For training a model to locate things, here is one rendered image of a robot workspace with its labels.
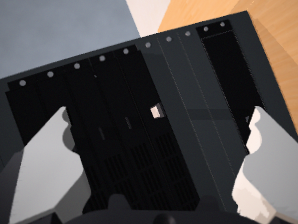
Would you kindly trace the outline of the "black server rack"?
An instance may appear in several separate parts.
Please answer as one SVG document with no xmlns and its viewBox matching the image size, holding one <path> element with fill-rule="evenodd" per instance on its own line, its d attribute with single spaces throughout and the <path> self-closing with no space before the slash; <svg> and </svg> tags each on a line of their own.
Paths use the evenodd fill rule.
<svg viewBox="0 0 298 224">
<path fill-rule="evenodd" d="M 163 211 L 213 195 L 240 215 L 232 192 L 252 106 L 298 143 L 247 10 L 1 78 L 0 173 L 62 106 L 91 189 L 82 214 L 123 194 L 132 210 Z"/>
</svg>

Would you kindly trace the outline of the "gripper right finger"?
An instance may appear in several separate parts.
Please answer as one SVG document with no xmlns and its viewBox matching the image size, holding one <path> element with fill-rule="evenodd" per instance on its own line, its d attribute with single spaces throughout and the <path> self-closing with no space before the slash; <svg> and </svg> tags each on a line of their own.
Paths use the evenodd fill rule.
<svg viewBox="0 0 298 224">
<path fill-rule="evenodd" d="M 298 143 L 259 106 L 247 126 L 250 154 L 232 192 L 237 213 L 261 224 L 298 224 Z"/>
</svg>

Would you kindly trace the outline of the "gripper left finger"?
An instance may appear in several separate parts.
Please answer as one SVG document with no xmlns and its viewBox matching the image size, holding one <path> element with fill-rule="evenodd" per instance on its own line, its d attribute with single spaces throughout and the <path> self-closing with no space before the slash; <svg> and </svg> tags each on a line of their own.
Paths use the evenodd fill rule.
<svg viewBox="0 0 298 224">
<path fill-rule="evenodd" d="M 0 224 L 64 224 L 83 215 L 91 189 L 72 152 L 71 125 L 68 107 L 61 107 L 12 156 L 0 173 Z"/>
</svg>

